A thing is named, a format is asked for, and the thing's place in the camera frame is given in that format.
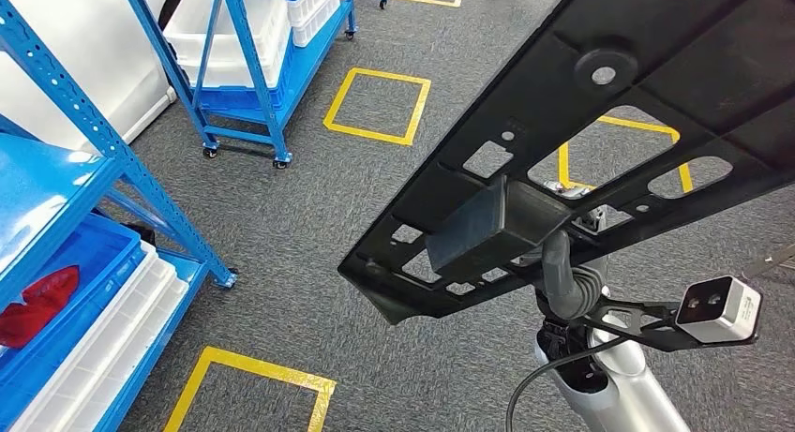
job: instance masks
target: blue shelving rack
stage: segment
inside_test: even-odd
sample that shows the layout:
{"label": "blue shelving rack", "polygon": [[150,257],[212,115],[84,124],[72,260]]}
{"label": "blue shelving rack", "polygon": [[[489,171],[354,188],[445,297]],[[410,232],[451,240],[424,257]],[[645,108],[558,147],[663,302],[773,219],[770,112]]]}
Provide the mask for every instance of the blue shelving rack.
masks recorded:
{"label": "blue shelving rack", "polygon": [[[176,267],[189,288],[97,428],[115,430],[205,276],[209,273],[220,286],[231,287],[236,274],[8,0],[0,0],[0,52],[8,53],[101,153],[89,156],[39,142],[0,114],[0,310],[32,282],[41,265],[103,198],[140,217],[189,253],[157,251]],[[146,205],[113,189],[119,180],[132,186]]]}
{"label": "blue shelving rack", "polygon": [[[334,38],[337,36],[342,24],[348,21],[345,35],[348,39],[353,39],[356,32],[356,20],[353,14],[353,0],[344,0],[340,3],[337,11],[326,22],[321,31],[309,42],[305,48],[295,48],[292,50],[292,65],[286,83],[285,99],[278,107],[274,107],[268,95],[268,88],[265,84],[263,69],[260,67],[260,59],[254,46],[251,30],[248,27],[246,8],[243,0],[215,0],[210,20],[207,25],[207,37],[212,37],[215,31],[216,19],[220,10],[221,2],[225,1],[227,9],[232,18],[232,25],[237,34],[243,55],[246,59],[251,80],[254,83],[254,91],[260,104],[259,109],[240,109],[240,108],[215,108],[203,107],[200,102],[203,86],[204,72],[206,71],[207,59],[210,55],[213,40],[208,39],[204,43],[202,61],[199,67],[199,75],[196,89],[190,87],[190,81],[185,77],[182,69],[177,64],[176,56],[173,54],[166,38],[158,26],[158,22],[146,0],[128,0],[143,26],[143,30],[152,42],[157,56],[165,68],[166,74],[172,82],[174,90],[187,109],[190,121],[202,136],[204,155],[215,157],[218,152],[218,139],[216,136],[231,137],[239,140],[247,140],[257,143],[265,143],[274,147],[274,167],[278,169],[287,168],[293,161],[293,154],[288,152],[284,142],[284,127],[287,125],[290,116],[295,111],[298,102],[306,92],[309,82],[314,77],[323,58],[328,54]],[[237,120],[248,121],[265,125],[267,135],[255,134],[242,130],[217,127],[207,121],[207,115],[214,114]]]}

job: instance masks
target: white plastic bin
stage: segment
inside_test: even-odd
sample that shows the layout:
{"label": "white plastic bin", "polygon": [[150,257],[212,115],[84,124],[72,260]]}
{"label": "white plastic bin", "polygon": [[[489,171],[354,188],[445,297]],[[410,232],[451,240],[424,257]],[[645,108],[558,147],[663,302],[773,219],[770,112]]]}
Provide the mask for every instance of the white plastic bin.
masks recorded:
{"label": "white plastic bin", "polygon": [[338,8],[339,0],[324,0],[305,22],[292,26],[292,43],[299,48],[306,47]]}
{"label": "white plastic bin", "polygon": [[93,430],[188,291],[173,265],[147,256],[11,431]]}
{"label": "white plastic bin", "polygon": [[[280,12],[279,24],[275,30],[277,34],[273,34],[271,38],[269,38],[269,42],[265,45],[265,49],[269,52],[266,53],[265,57],[260,59],[260,66],[262,67],[262,73],[265,75],[265,82],[268,88],[276,88],[278,85],[278,76],[284,64],[284,53],[287,51],[287,45],[290,42],[290,23],[287,21],[286,5]],[[243,56],[241,54],[241,60],[239,61],[208,62],[202,86],[208,88],[224,85],[253,87],[254,83],[251,81],[248,65],[246,65],[246,61],[242,59]],[[179,62],[182,69],[187,73],[187,78],[192,85],[195,85],[199,78],[200,63],[201,60],[181,60]]]}
{"label": "white plastic bin", "polygon": [[[287,9],[287,0],[244,0],[248,27],[260,58],[266,58],[273,35],[278,34],[280,17]],[[202,59],[204,40],[213,0],[182,0],[166,26],[163,35],[172,44],[177,60]],[[243,51],[234,32],[232,17],[221,6],[216,21],[213,49],[209,62],[243,62]]]}
{"label": "white plastic bin", "polygon": [[327,0],[295,0],[287,2],[287,16],[292,26],[307,22],[312,15],[324,6]]}

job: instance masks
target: red cloth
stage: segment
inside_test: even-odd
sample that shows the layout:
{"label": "red cloth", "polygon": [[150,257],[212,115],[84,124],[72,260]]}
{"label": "red cloth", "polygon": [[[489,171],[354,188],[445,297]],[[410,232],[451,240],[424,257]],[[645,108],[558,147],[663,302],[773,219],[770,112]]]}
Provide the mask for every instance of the red cloth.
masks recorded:
{"label": "red cloth", "polygon": [[69,302],[77,289],[77,265],[44,276],[22,292],[25,304],[11,303],[0,313],[0,345],[22,348]]}

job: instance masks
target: black bracket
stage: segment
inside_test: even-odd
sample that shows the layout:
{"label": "black bracket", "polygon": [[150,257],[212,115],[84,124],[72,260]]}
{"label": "black bracket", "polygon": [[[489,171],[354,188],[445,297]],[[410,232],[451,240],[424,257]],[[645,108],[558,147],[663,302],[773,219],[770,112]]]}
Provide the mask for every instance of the black bracket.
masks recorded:
{"label": "black bracket", "polygon": [[[439,318],[540,280],[537,261],[522,264],[502,253],[486,265],[504,272],[496,280],[456,280],[450,276],[454,267],[448,276],[431,278],[404,269],[425,250],[427,237],[500,178],[522,184],[537,200],[565,207],[560,227],[573,238],[572,265],[792,183],[793,23],[795,0],[562,0],[461,115],[339,271],[392,323],[415,315]],[[622,105],[673,127],[680,140],[579,199],[558,196],[530,179],[528,170],[536,163]],[[513,155],[488,178],[463,168],[486,142]],[[718,156],[733,169],[677,199],[649,190],[654,178],[701,156]],[[603,205],[631,218],[600,233],[575,221]],[[526,212],[529,221],[534,214]],[[402,225],[423,235],[410,243],[394,239]],[[453,284],[471,289],[450,290]]]}

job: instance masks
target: perforated shelf upright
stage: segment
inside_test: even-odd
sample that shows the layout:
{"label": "perforated shelf upright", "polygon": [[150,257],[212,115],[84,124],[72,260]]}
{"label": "perforated shelf upright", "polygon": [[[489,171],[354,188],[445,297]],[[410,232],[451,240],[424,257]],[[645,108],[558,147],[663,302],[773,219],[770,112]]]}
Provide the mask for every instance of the perforated shelf upright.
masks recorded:
{"label": "perforated shelf upright", "polygon": [[[234,31],[240,41],[241,49],[243,50],[243,56],[245,57],[251,80],[253,81],[254,91],[259,101],[259,108],[208,108],[203,107],[200,102],[200,97],[204,73],[207,69],[207,61],[213,40],[206,40],[204,43],[196,87],[191,88],[190,81],[186,78],[179,64],[177,64],[176,56],[169,46],[169,43],[166,41],[166,38],[163,36],[158,26],[158,21],[152,14],[149,6],[147,6],[146,0],[128,1],[136,17],[138,17],[138,20],[141,22],[144,32],[152,42],[155,52],[160,58],[166,70],[166,74],[169,76],[174,86],[174,90],[183,104],[185,104],[190,121],[202,137],[204,154],[208,157],[216,156],[218,151],[218,139],[216,136],[264,143],[274,147],[275,156],[273,164],[274,167],[279,169],[286,168],[290,162],[293,161],[293,154],[287,150],[287,145],[284,142],[283,131],[291,115],[293,115],[295,108],[298,106],[298,102],[307,91],[309,82],[311,82],[317,72],[323,58],[328,54],[328,50],[331,48],[332,43],[334,43],[334,38],[337,36],[339,29],[346,19],[348,21],[348,27],[345,30],[346,37],[352,39],[353,34],[356,32],[356,22],[353,15],[353,0],[342,0],[334,14],[309,44],[305,48],[295,47],[292,50],[292,65],[286,74],[287,81],[279,82],[286,84],[285,99],[276,107],[271,103],[270,96],[268,95],[268,88],[265,83],[263,69],[260,67],[260,58],[257,55],[251,29],[248,26],[246,8],[244,7],[243,0],[214,0],[207,25],[206,36],[213,36],[218,12],[222,2],[225,2],[232,19]],[[208,114],[264,125],[267,129],[267,134],[213,126],[207,120]]]}
{"label": "perforated shelf upright", "polygon": [[[6,52],[99,150],[101,156],[39,142],[0,114],[0,311],[105,198],[172,238],[189,255],[157,252],[188,283],[186,296],[99,423],[115,430],[182,319],[205,276],[223,287],[236,274],[196,231],[97,106],[69,76],[9,0],[0,0],[0,52]],[[122,181],[141,205],[113,188]]]}

